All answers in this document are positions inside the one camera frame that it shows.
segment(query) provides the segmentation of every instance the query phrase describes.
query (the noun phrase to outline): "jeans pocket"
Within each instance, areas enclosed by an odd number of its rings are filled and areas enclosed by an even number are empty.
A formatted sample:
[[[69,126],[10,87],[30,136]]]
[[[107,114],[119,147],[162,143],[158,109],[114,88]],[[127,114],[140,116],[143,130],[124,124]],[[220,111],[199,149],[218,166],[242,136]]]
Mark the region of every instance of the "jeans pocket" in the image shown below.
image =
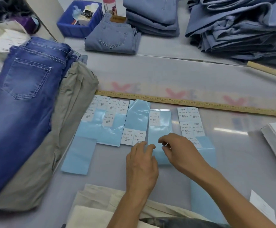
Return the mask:
[[[48,77],[51,67],[15,58],[2,89],[14,99],[34,98]]]
[[[102,29],[99,42],[112,49],[119,45],[124,45],[127,33],[118,31],[117,29]]]

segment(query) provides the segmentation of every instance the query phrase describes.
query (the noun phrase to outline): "hand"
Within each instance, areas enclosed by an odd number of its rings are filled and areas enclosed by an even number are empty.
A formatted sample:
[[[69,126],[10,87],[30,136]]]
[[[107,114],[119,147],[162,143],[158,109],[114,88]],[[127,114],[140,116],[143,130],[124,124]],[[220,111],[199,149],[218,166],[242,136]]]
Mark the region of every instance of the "hand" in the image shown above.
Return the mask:
[[[159,175],[158,163],[152,156],[155,145],[148,145],[144,153],[146,142],[137,143],[126,156],[126,191],[139,193],[146,197],[151,194]]]
[[[185,137],[169,133],[159,138],[158,143],[164,145],[162,149],[170,163],[191,179],[211,168],[193,143]]]

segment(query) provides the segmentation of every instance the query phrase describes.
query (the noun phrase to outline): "yellow measuring stick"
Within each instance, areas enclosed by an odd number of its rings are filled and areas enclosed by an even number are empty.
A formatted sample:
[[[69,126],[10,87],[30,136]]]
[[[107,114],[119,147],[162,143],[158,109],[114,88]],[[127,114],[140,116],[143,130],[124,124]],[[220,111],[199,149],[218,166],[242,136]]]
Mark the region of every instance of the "yellow measuring stick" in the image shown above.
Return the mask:
[[[263,65],[259,65],[259,64],[255,63],[255,62],[248,62],[247,66],[251,67],[253,69],[261,70],[263,72],[270,73],[270,74],[276,76],[276,69],[273,69],[273,68],[270,68],[270,67],[267,67],[267,66],[263,66]]]
[[[220,104],[215,102],[172,99],[172,98],[155,97],[155,96],[149,96],[149,95],[103,91],[103,90],[97,90],[96,94],[107,96],[107,97],[113,97],[113,98],[124,98],[124,99],[131,99],[131,100],[140,99],[140,100],[145,100],[145,101],[155,102],[155,103],[166,103],[166,104],[172,104],[172,105],[183,105],[183,106],[198,107],[198,108],[217,109],[217,110],[225,110],[225,111],[276,116],[276,110],[255,108],[255,107],[249,107],[249,106],[235,106],[235,105]]]

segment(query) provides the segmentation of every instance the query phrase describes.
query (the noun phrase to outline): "forearm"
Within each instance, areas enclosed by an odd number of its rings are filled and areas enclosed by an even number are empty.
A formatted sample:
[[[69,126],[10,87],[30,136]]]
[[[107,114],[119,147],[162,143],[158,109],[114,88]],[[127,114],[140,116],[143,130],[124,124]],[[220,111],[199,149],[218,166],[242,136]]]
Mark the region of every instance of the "forearm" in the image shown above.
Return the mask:
[[[194,181],[208,192],[233,228],[276,228],[219,171],[209,168],[208,174]]]
[[[139,216],[147,201],[146,196],[137,192],[126,192],[107,228],[137,228]]]

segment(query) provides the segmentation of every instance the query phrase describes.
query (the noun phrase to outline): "clear plastic bottle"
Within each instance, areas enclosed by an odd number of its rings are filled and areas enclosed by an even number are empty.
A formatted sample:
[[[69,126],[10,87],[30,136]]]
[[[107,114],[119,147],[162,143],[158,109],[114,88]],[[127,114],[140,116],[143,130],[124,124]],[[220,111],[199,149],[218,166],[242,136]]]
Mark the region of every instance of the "clear plastic bottle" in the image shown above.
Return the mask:
[[[109,12],[112,15],[117,14],[116,0],[103,0],[105,12]]]

